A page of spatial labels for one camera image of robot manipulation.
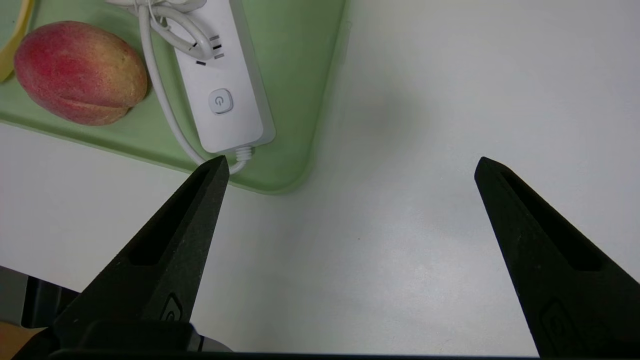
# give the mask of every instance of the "light green tray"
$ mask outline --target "light green tray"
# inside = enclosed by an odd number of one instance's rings
[[[10,19],[15,18],[19,3],[1,1],[0,41],[13,29]],[[292,190],[306,177],[344,3],[243,0],[277,134],[273,142],[256,148],[247,167],[232,177],[232,184],[275,194]],[[60,20],[96,25],[142,54],[137,18],[103,0],[37,0],[30,28]],[[180,127],[202,156],[212,158],[198,141],[173,49],[156,34],[154,48]],[[0,120],[185,172],[195,168],[174,139],[153,90],[115,124],[86,127],[37,106],[12,76],[0,83]]]

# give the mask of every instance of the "red peach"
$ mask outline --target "red peach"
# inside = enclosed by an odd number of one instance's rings
[[[32,100],[78,124],[111,124],[147,93],[147,73],[131,46],[83,22],[35,29],[20,44],[13,66]]]

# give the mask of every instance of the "white surface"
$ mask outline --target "white surface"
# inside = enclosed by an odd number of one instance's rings
[[[226,152],[238,147],[256,146],[273,140],[273,120],[255,62],[251,38],[240,0],[208,0],[189,13],[191,20],[209,37],[220,36],[212,45],[214,58],[199,65],[176,49],[175,55],[184,80],[191,112],[202,147],[209,152]],[[187,32],[171,20],[172,31],[182,38]],[[213,113],[209,94],[227,89],[234,107]]]
[[[194,308],[234,350],[534,355],[473,180],[512,167],[640,278],[640,3],[353,2],[317,165],[229,188]],[[0,126],[0,265],[81,290],[184,174]]]

